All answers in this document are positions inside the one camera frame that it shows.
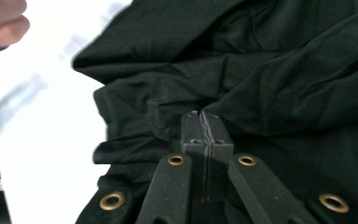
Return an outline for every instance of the white surface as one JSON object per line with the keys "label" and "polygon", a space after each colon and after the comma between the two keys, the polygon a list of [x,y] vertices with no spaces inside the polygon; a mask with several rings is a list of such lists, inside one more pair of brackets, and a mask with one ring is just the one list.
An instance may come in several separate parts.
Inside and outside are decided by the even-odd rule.
{"label": "white surface", "polygon": [[75,223],[108,166],[105,124],[73,55],[130,1],[28,1],[31,29],[0,52],[0,170],[14,224]]}

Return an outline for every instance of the metal grommet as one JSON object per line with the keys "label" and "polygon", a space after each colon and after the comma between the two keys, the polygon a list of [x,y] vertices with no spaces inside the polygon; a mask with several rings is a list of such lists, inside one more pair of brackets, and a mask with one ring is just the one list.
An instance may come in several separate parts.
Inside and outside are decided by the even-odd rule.
{"label": "metal grommet", "polygon": [[185,158],[182,156],[171,156],[168,158],[168,163],[170,165],[182,165],[185,163]]}
{"label": "metal grommet", "polygon": [[101,201],[100,201],[100,206],[103,210],[105,211],[112,211],[115,209],[118,209],[119,207],[121,207],[121,205],[123,205],[125,199],[124,199],[124,194],[121,192],[114,192],[114,193],[110,193],[105,195]]}
{"label": "metal grommet", "polygon": [[334,194],[322,194],[319,196],[319,202],[324,207],[337,213],[348,213],[350,211],[350,207],[345,200]]}
{"label": "metal grommet", "polygon": [[244,166],[254,166],[256,164],[256,160],[250,156],[241,156],[238,161]]}

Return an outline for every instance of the human hand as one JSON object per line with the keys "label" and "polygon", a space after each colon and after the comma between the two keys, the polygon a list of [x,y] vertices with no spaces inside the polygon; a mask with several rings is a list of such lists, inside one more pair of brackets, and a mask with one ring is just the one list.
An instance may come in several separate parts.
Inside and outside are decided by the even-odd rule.
{"label": "human hand", "polygon": [[0,0],[0,47],[19,42],[27,33],[30,22],[22,16],[25,0]]}

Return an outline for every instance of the brass eyelet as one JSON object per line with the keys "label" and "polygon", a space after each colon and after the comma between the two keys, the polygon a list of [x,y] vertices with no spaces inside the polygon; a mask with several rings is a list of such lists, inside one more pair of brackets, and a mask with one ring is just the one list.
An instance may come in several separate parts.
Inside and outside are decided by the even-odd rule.
{"label": "brass eyelet", "polygon": [[319,196],[319,202],[327,209],[337,213],[348,213],[350,211],[345,200],[334,194],[322,194]]}
{"label": "brass eyelet", "polygon": [[[116,199],[117,201],[114,203],[108,202],[109,199]],[[124,194],[121,192],[114,192],[105,195],[101,201],[100,206],[105,211],[113,211],[121,207],[123,203],[125,202]]]}
{"label": "brass eyelet", "polygon": [[185,158],[182,156],[171,156],[168,158],[168,163],[170,165],[182,165],[185,163]]}
{"label": "brass eyelet", "polygon": [[238,162],[244,166],[254,166],[257,164],[257,161],[250,156],[241,156],[238,158]]}

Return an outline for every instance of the wrinkled fabric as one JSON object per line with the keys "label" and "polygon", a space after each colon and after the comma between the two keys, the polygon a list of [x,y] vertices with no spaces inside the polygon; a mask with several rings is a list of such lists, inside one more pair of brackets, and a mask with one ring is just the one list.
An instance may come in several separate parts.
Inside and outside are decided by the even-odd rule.
{"label": "wrinkled fabric", "polygon": [[148,186],[180,117],[205,110],[297,198],[322,175],[358,205],[358,1],[134,1],[73,66],[105,84],[100,189]]}

